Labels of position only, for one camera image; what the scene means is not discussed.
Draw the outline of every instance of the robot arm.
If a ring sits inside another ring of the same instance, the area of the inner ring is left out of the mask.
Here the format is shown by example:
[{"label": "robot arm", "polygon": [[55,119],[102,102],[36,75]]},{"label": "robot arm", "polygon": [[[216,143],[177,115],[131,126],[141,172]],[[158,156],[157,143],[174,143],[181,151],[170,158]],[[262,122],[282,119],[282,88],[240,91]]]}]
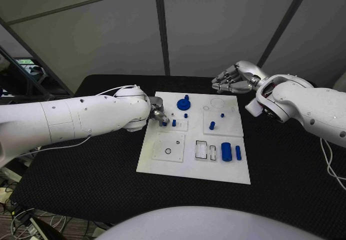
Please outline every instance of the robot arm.
[{"label": "robot arm", "polygon": [[281,123],[294,118],[307,132],[346,148],[344,92],[314,88],[288,74],[269,76],[246,61],[222,72],[212,80],[212,88],[232,93],[255,90],[255,98],[245,106],[255,117],[265,113]]},{"label": "robot arm", "polygon": [[124,128],[134,132],[151,117],[168,122],[163,100],[138,87],[63,100],[0,106],[0,167],[39,146],[89,138]]}]

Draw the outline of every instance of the black table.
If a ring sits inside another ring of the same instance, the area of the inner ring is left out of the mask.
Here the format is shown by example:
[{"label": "black table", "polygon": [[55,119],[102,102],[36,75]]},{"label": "black table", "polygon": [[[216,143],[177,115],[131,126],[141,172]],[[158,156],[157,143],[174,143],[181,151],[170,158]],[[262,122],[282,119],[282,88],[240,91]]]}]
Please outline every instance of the black table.
[{"label": "black table", "polygon": [[[155,91],[216,94],[210,80],[91,75],[76,97],[131,84],[140,85],[148,96]],[[106,223],[164,207],[220,207],[272,218],[327,239],[344,238],[346,191],[327,175],[320,139],[294,119],[281,124],[264,114],[252,117],[245,105],[253,96],[238,95],[251,185],[137,173],[145,128],[137,132],[121,129],[92,137],[78,147],[39,153],[11,200],[55,214]],[[331,148],[334,169],[346,173],[346,149],[333,144]]]}]

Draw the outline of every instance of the black mesh surface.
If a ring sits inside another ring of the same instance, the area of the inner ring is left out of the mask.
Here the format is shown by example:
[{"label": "black mesh surface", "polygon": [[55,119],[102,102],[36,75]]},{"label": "black mesh surface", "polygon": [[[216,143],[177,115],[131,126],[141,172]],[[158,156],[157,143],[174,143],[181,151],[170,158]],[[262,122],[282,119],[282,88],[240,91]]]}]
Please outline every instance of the black mesh surface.
[{"label": "black mesh surface", "polygon": [[[129,84],[140,85],[148,96],[155,91],[216,94],[210,80],[91,75],[76,96]],[[252,98],[251,93],[238,95],[251,185],[137,173],[145,129],[121,129],[92,137],[78,147],[39,153],[11,200],[55,214],[106,223],[164,207],[220,207],[272,218],[323,238],[344,238],[346,191],[327,175],[320,140],[294,119],[282,124],[265,115],[252,117],[245,110]],[[333,167],[341,174],[346,149],[333,144],[331,148]]]}]

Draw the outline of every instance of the robotic hand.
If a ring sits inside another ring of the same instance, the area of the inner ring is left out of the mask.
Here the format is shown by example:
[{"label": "robotic hand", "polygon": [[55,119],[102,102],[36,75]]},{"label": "robotic hand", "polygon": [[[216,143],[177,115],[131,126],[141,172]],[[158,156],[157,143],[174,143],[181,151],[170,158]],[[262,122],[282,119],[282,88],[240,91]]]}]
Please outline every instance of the robotic hand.
[{"label": "robotic hand", "polygon": [[140,87],[121,88],[115,96],[95,95],[0,106],[0,167],[36,147],[109,133],[142,129],[147,118],[170,122],[163,99],[147,97]]},{"label": "robotic hand", "polygon": [[307,132],[346,148],[346,93],[314,86],[290,74],[269,76],[248,61],[239,61],[212,80],[217,93],[248,93],[255,98],[245,106],[253,115],[265,113],[284,123],[298,120]]}]

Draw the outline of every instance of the white board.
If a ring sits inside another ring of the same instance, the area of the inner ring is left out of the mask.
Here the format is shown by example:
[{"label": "white board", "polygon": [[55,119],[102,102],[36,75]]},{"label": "white board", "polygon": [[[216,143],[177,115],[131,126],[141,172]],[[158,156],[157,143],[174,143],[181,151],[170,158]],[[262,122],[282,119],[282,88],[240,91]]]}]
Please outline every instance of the white board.
[{"label": "white board", "polygon": [[[184,95],[190,101],[186,111],[177,108]],[[251,184],[236,97],[177,92],[155,92],[155,96],[163,99],[170,123],[160,126],[158,121],[148,120],[137,172]],[[196,158],[196,141],[206,142],[206,159]],[[230,143],[232,161],[222,160],[222,143]],[[215,146],[216,160],[210,159],[210,146]]]}]

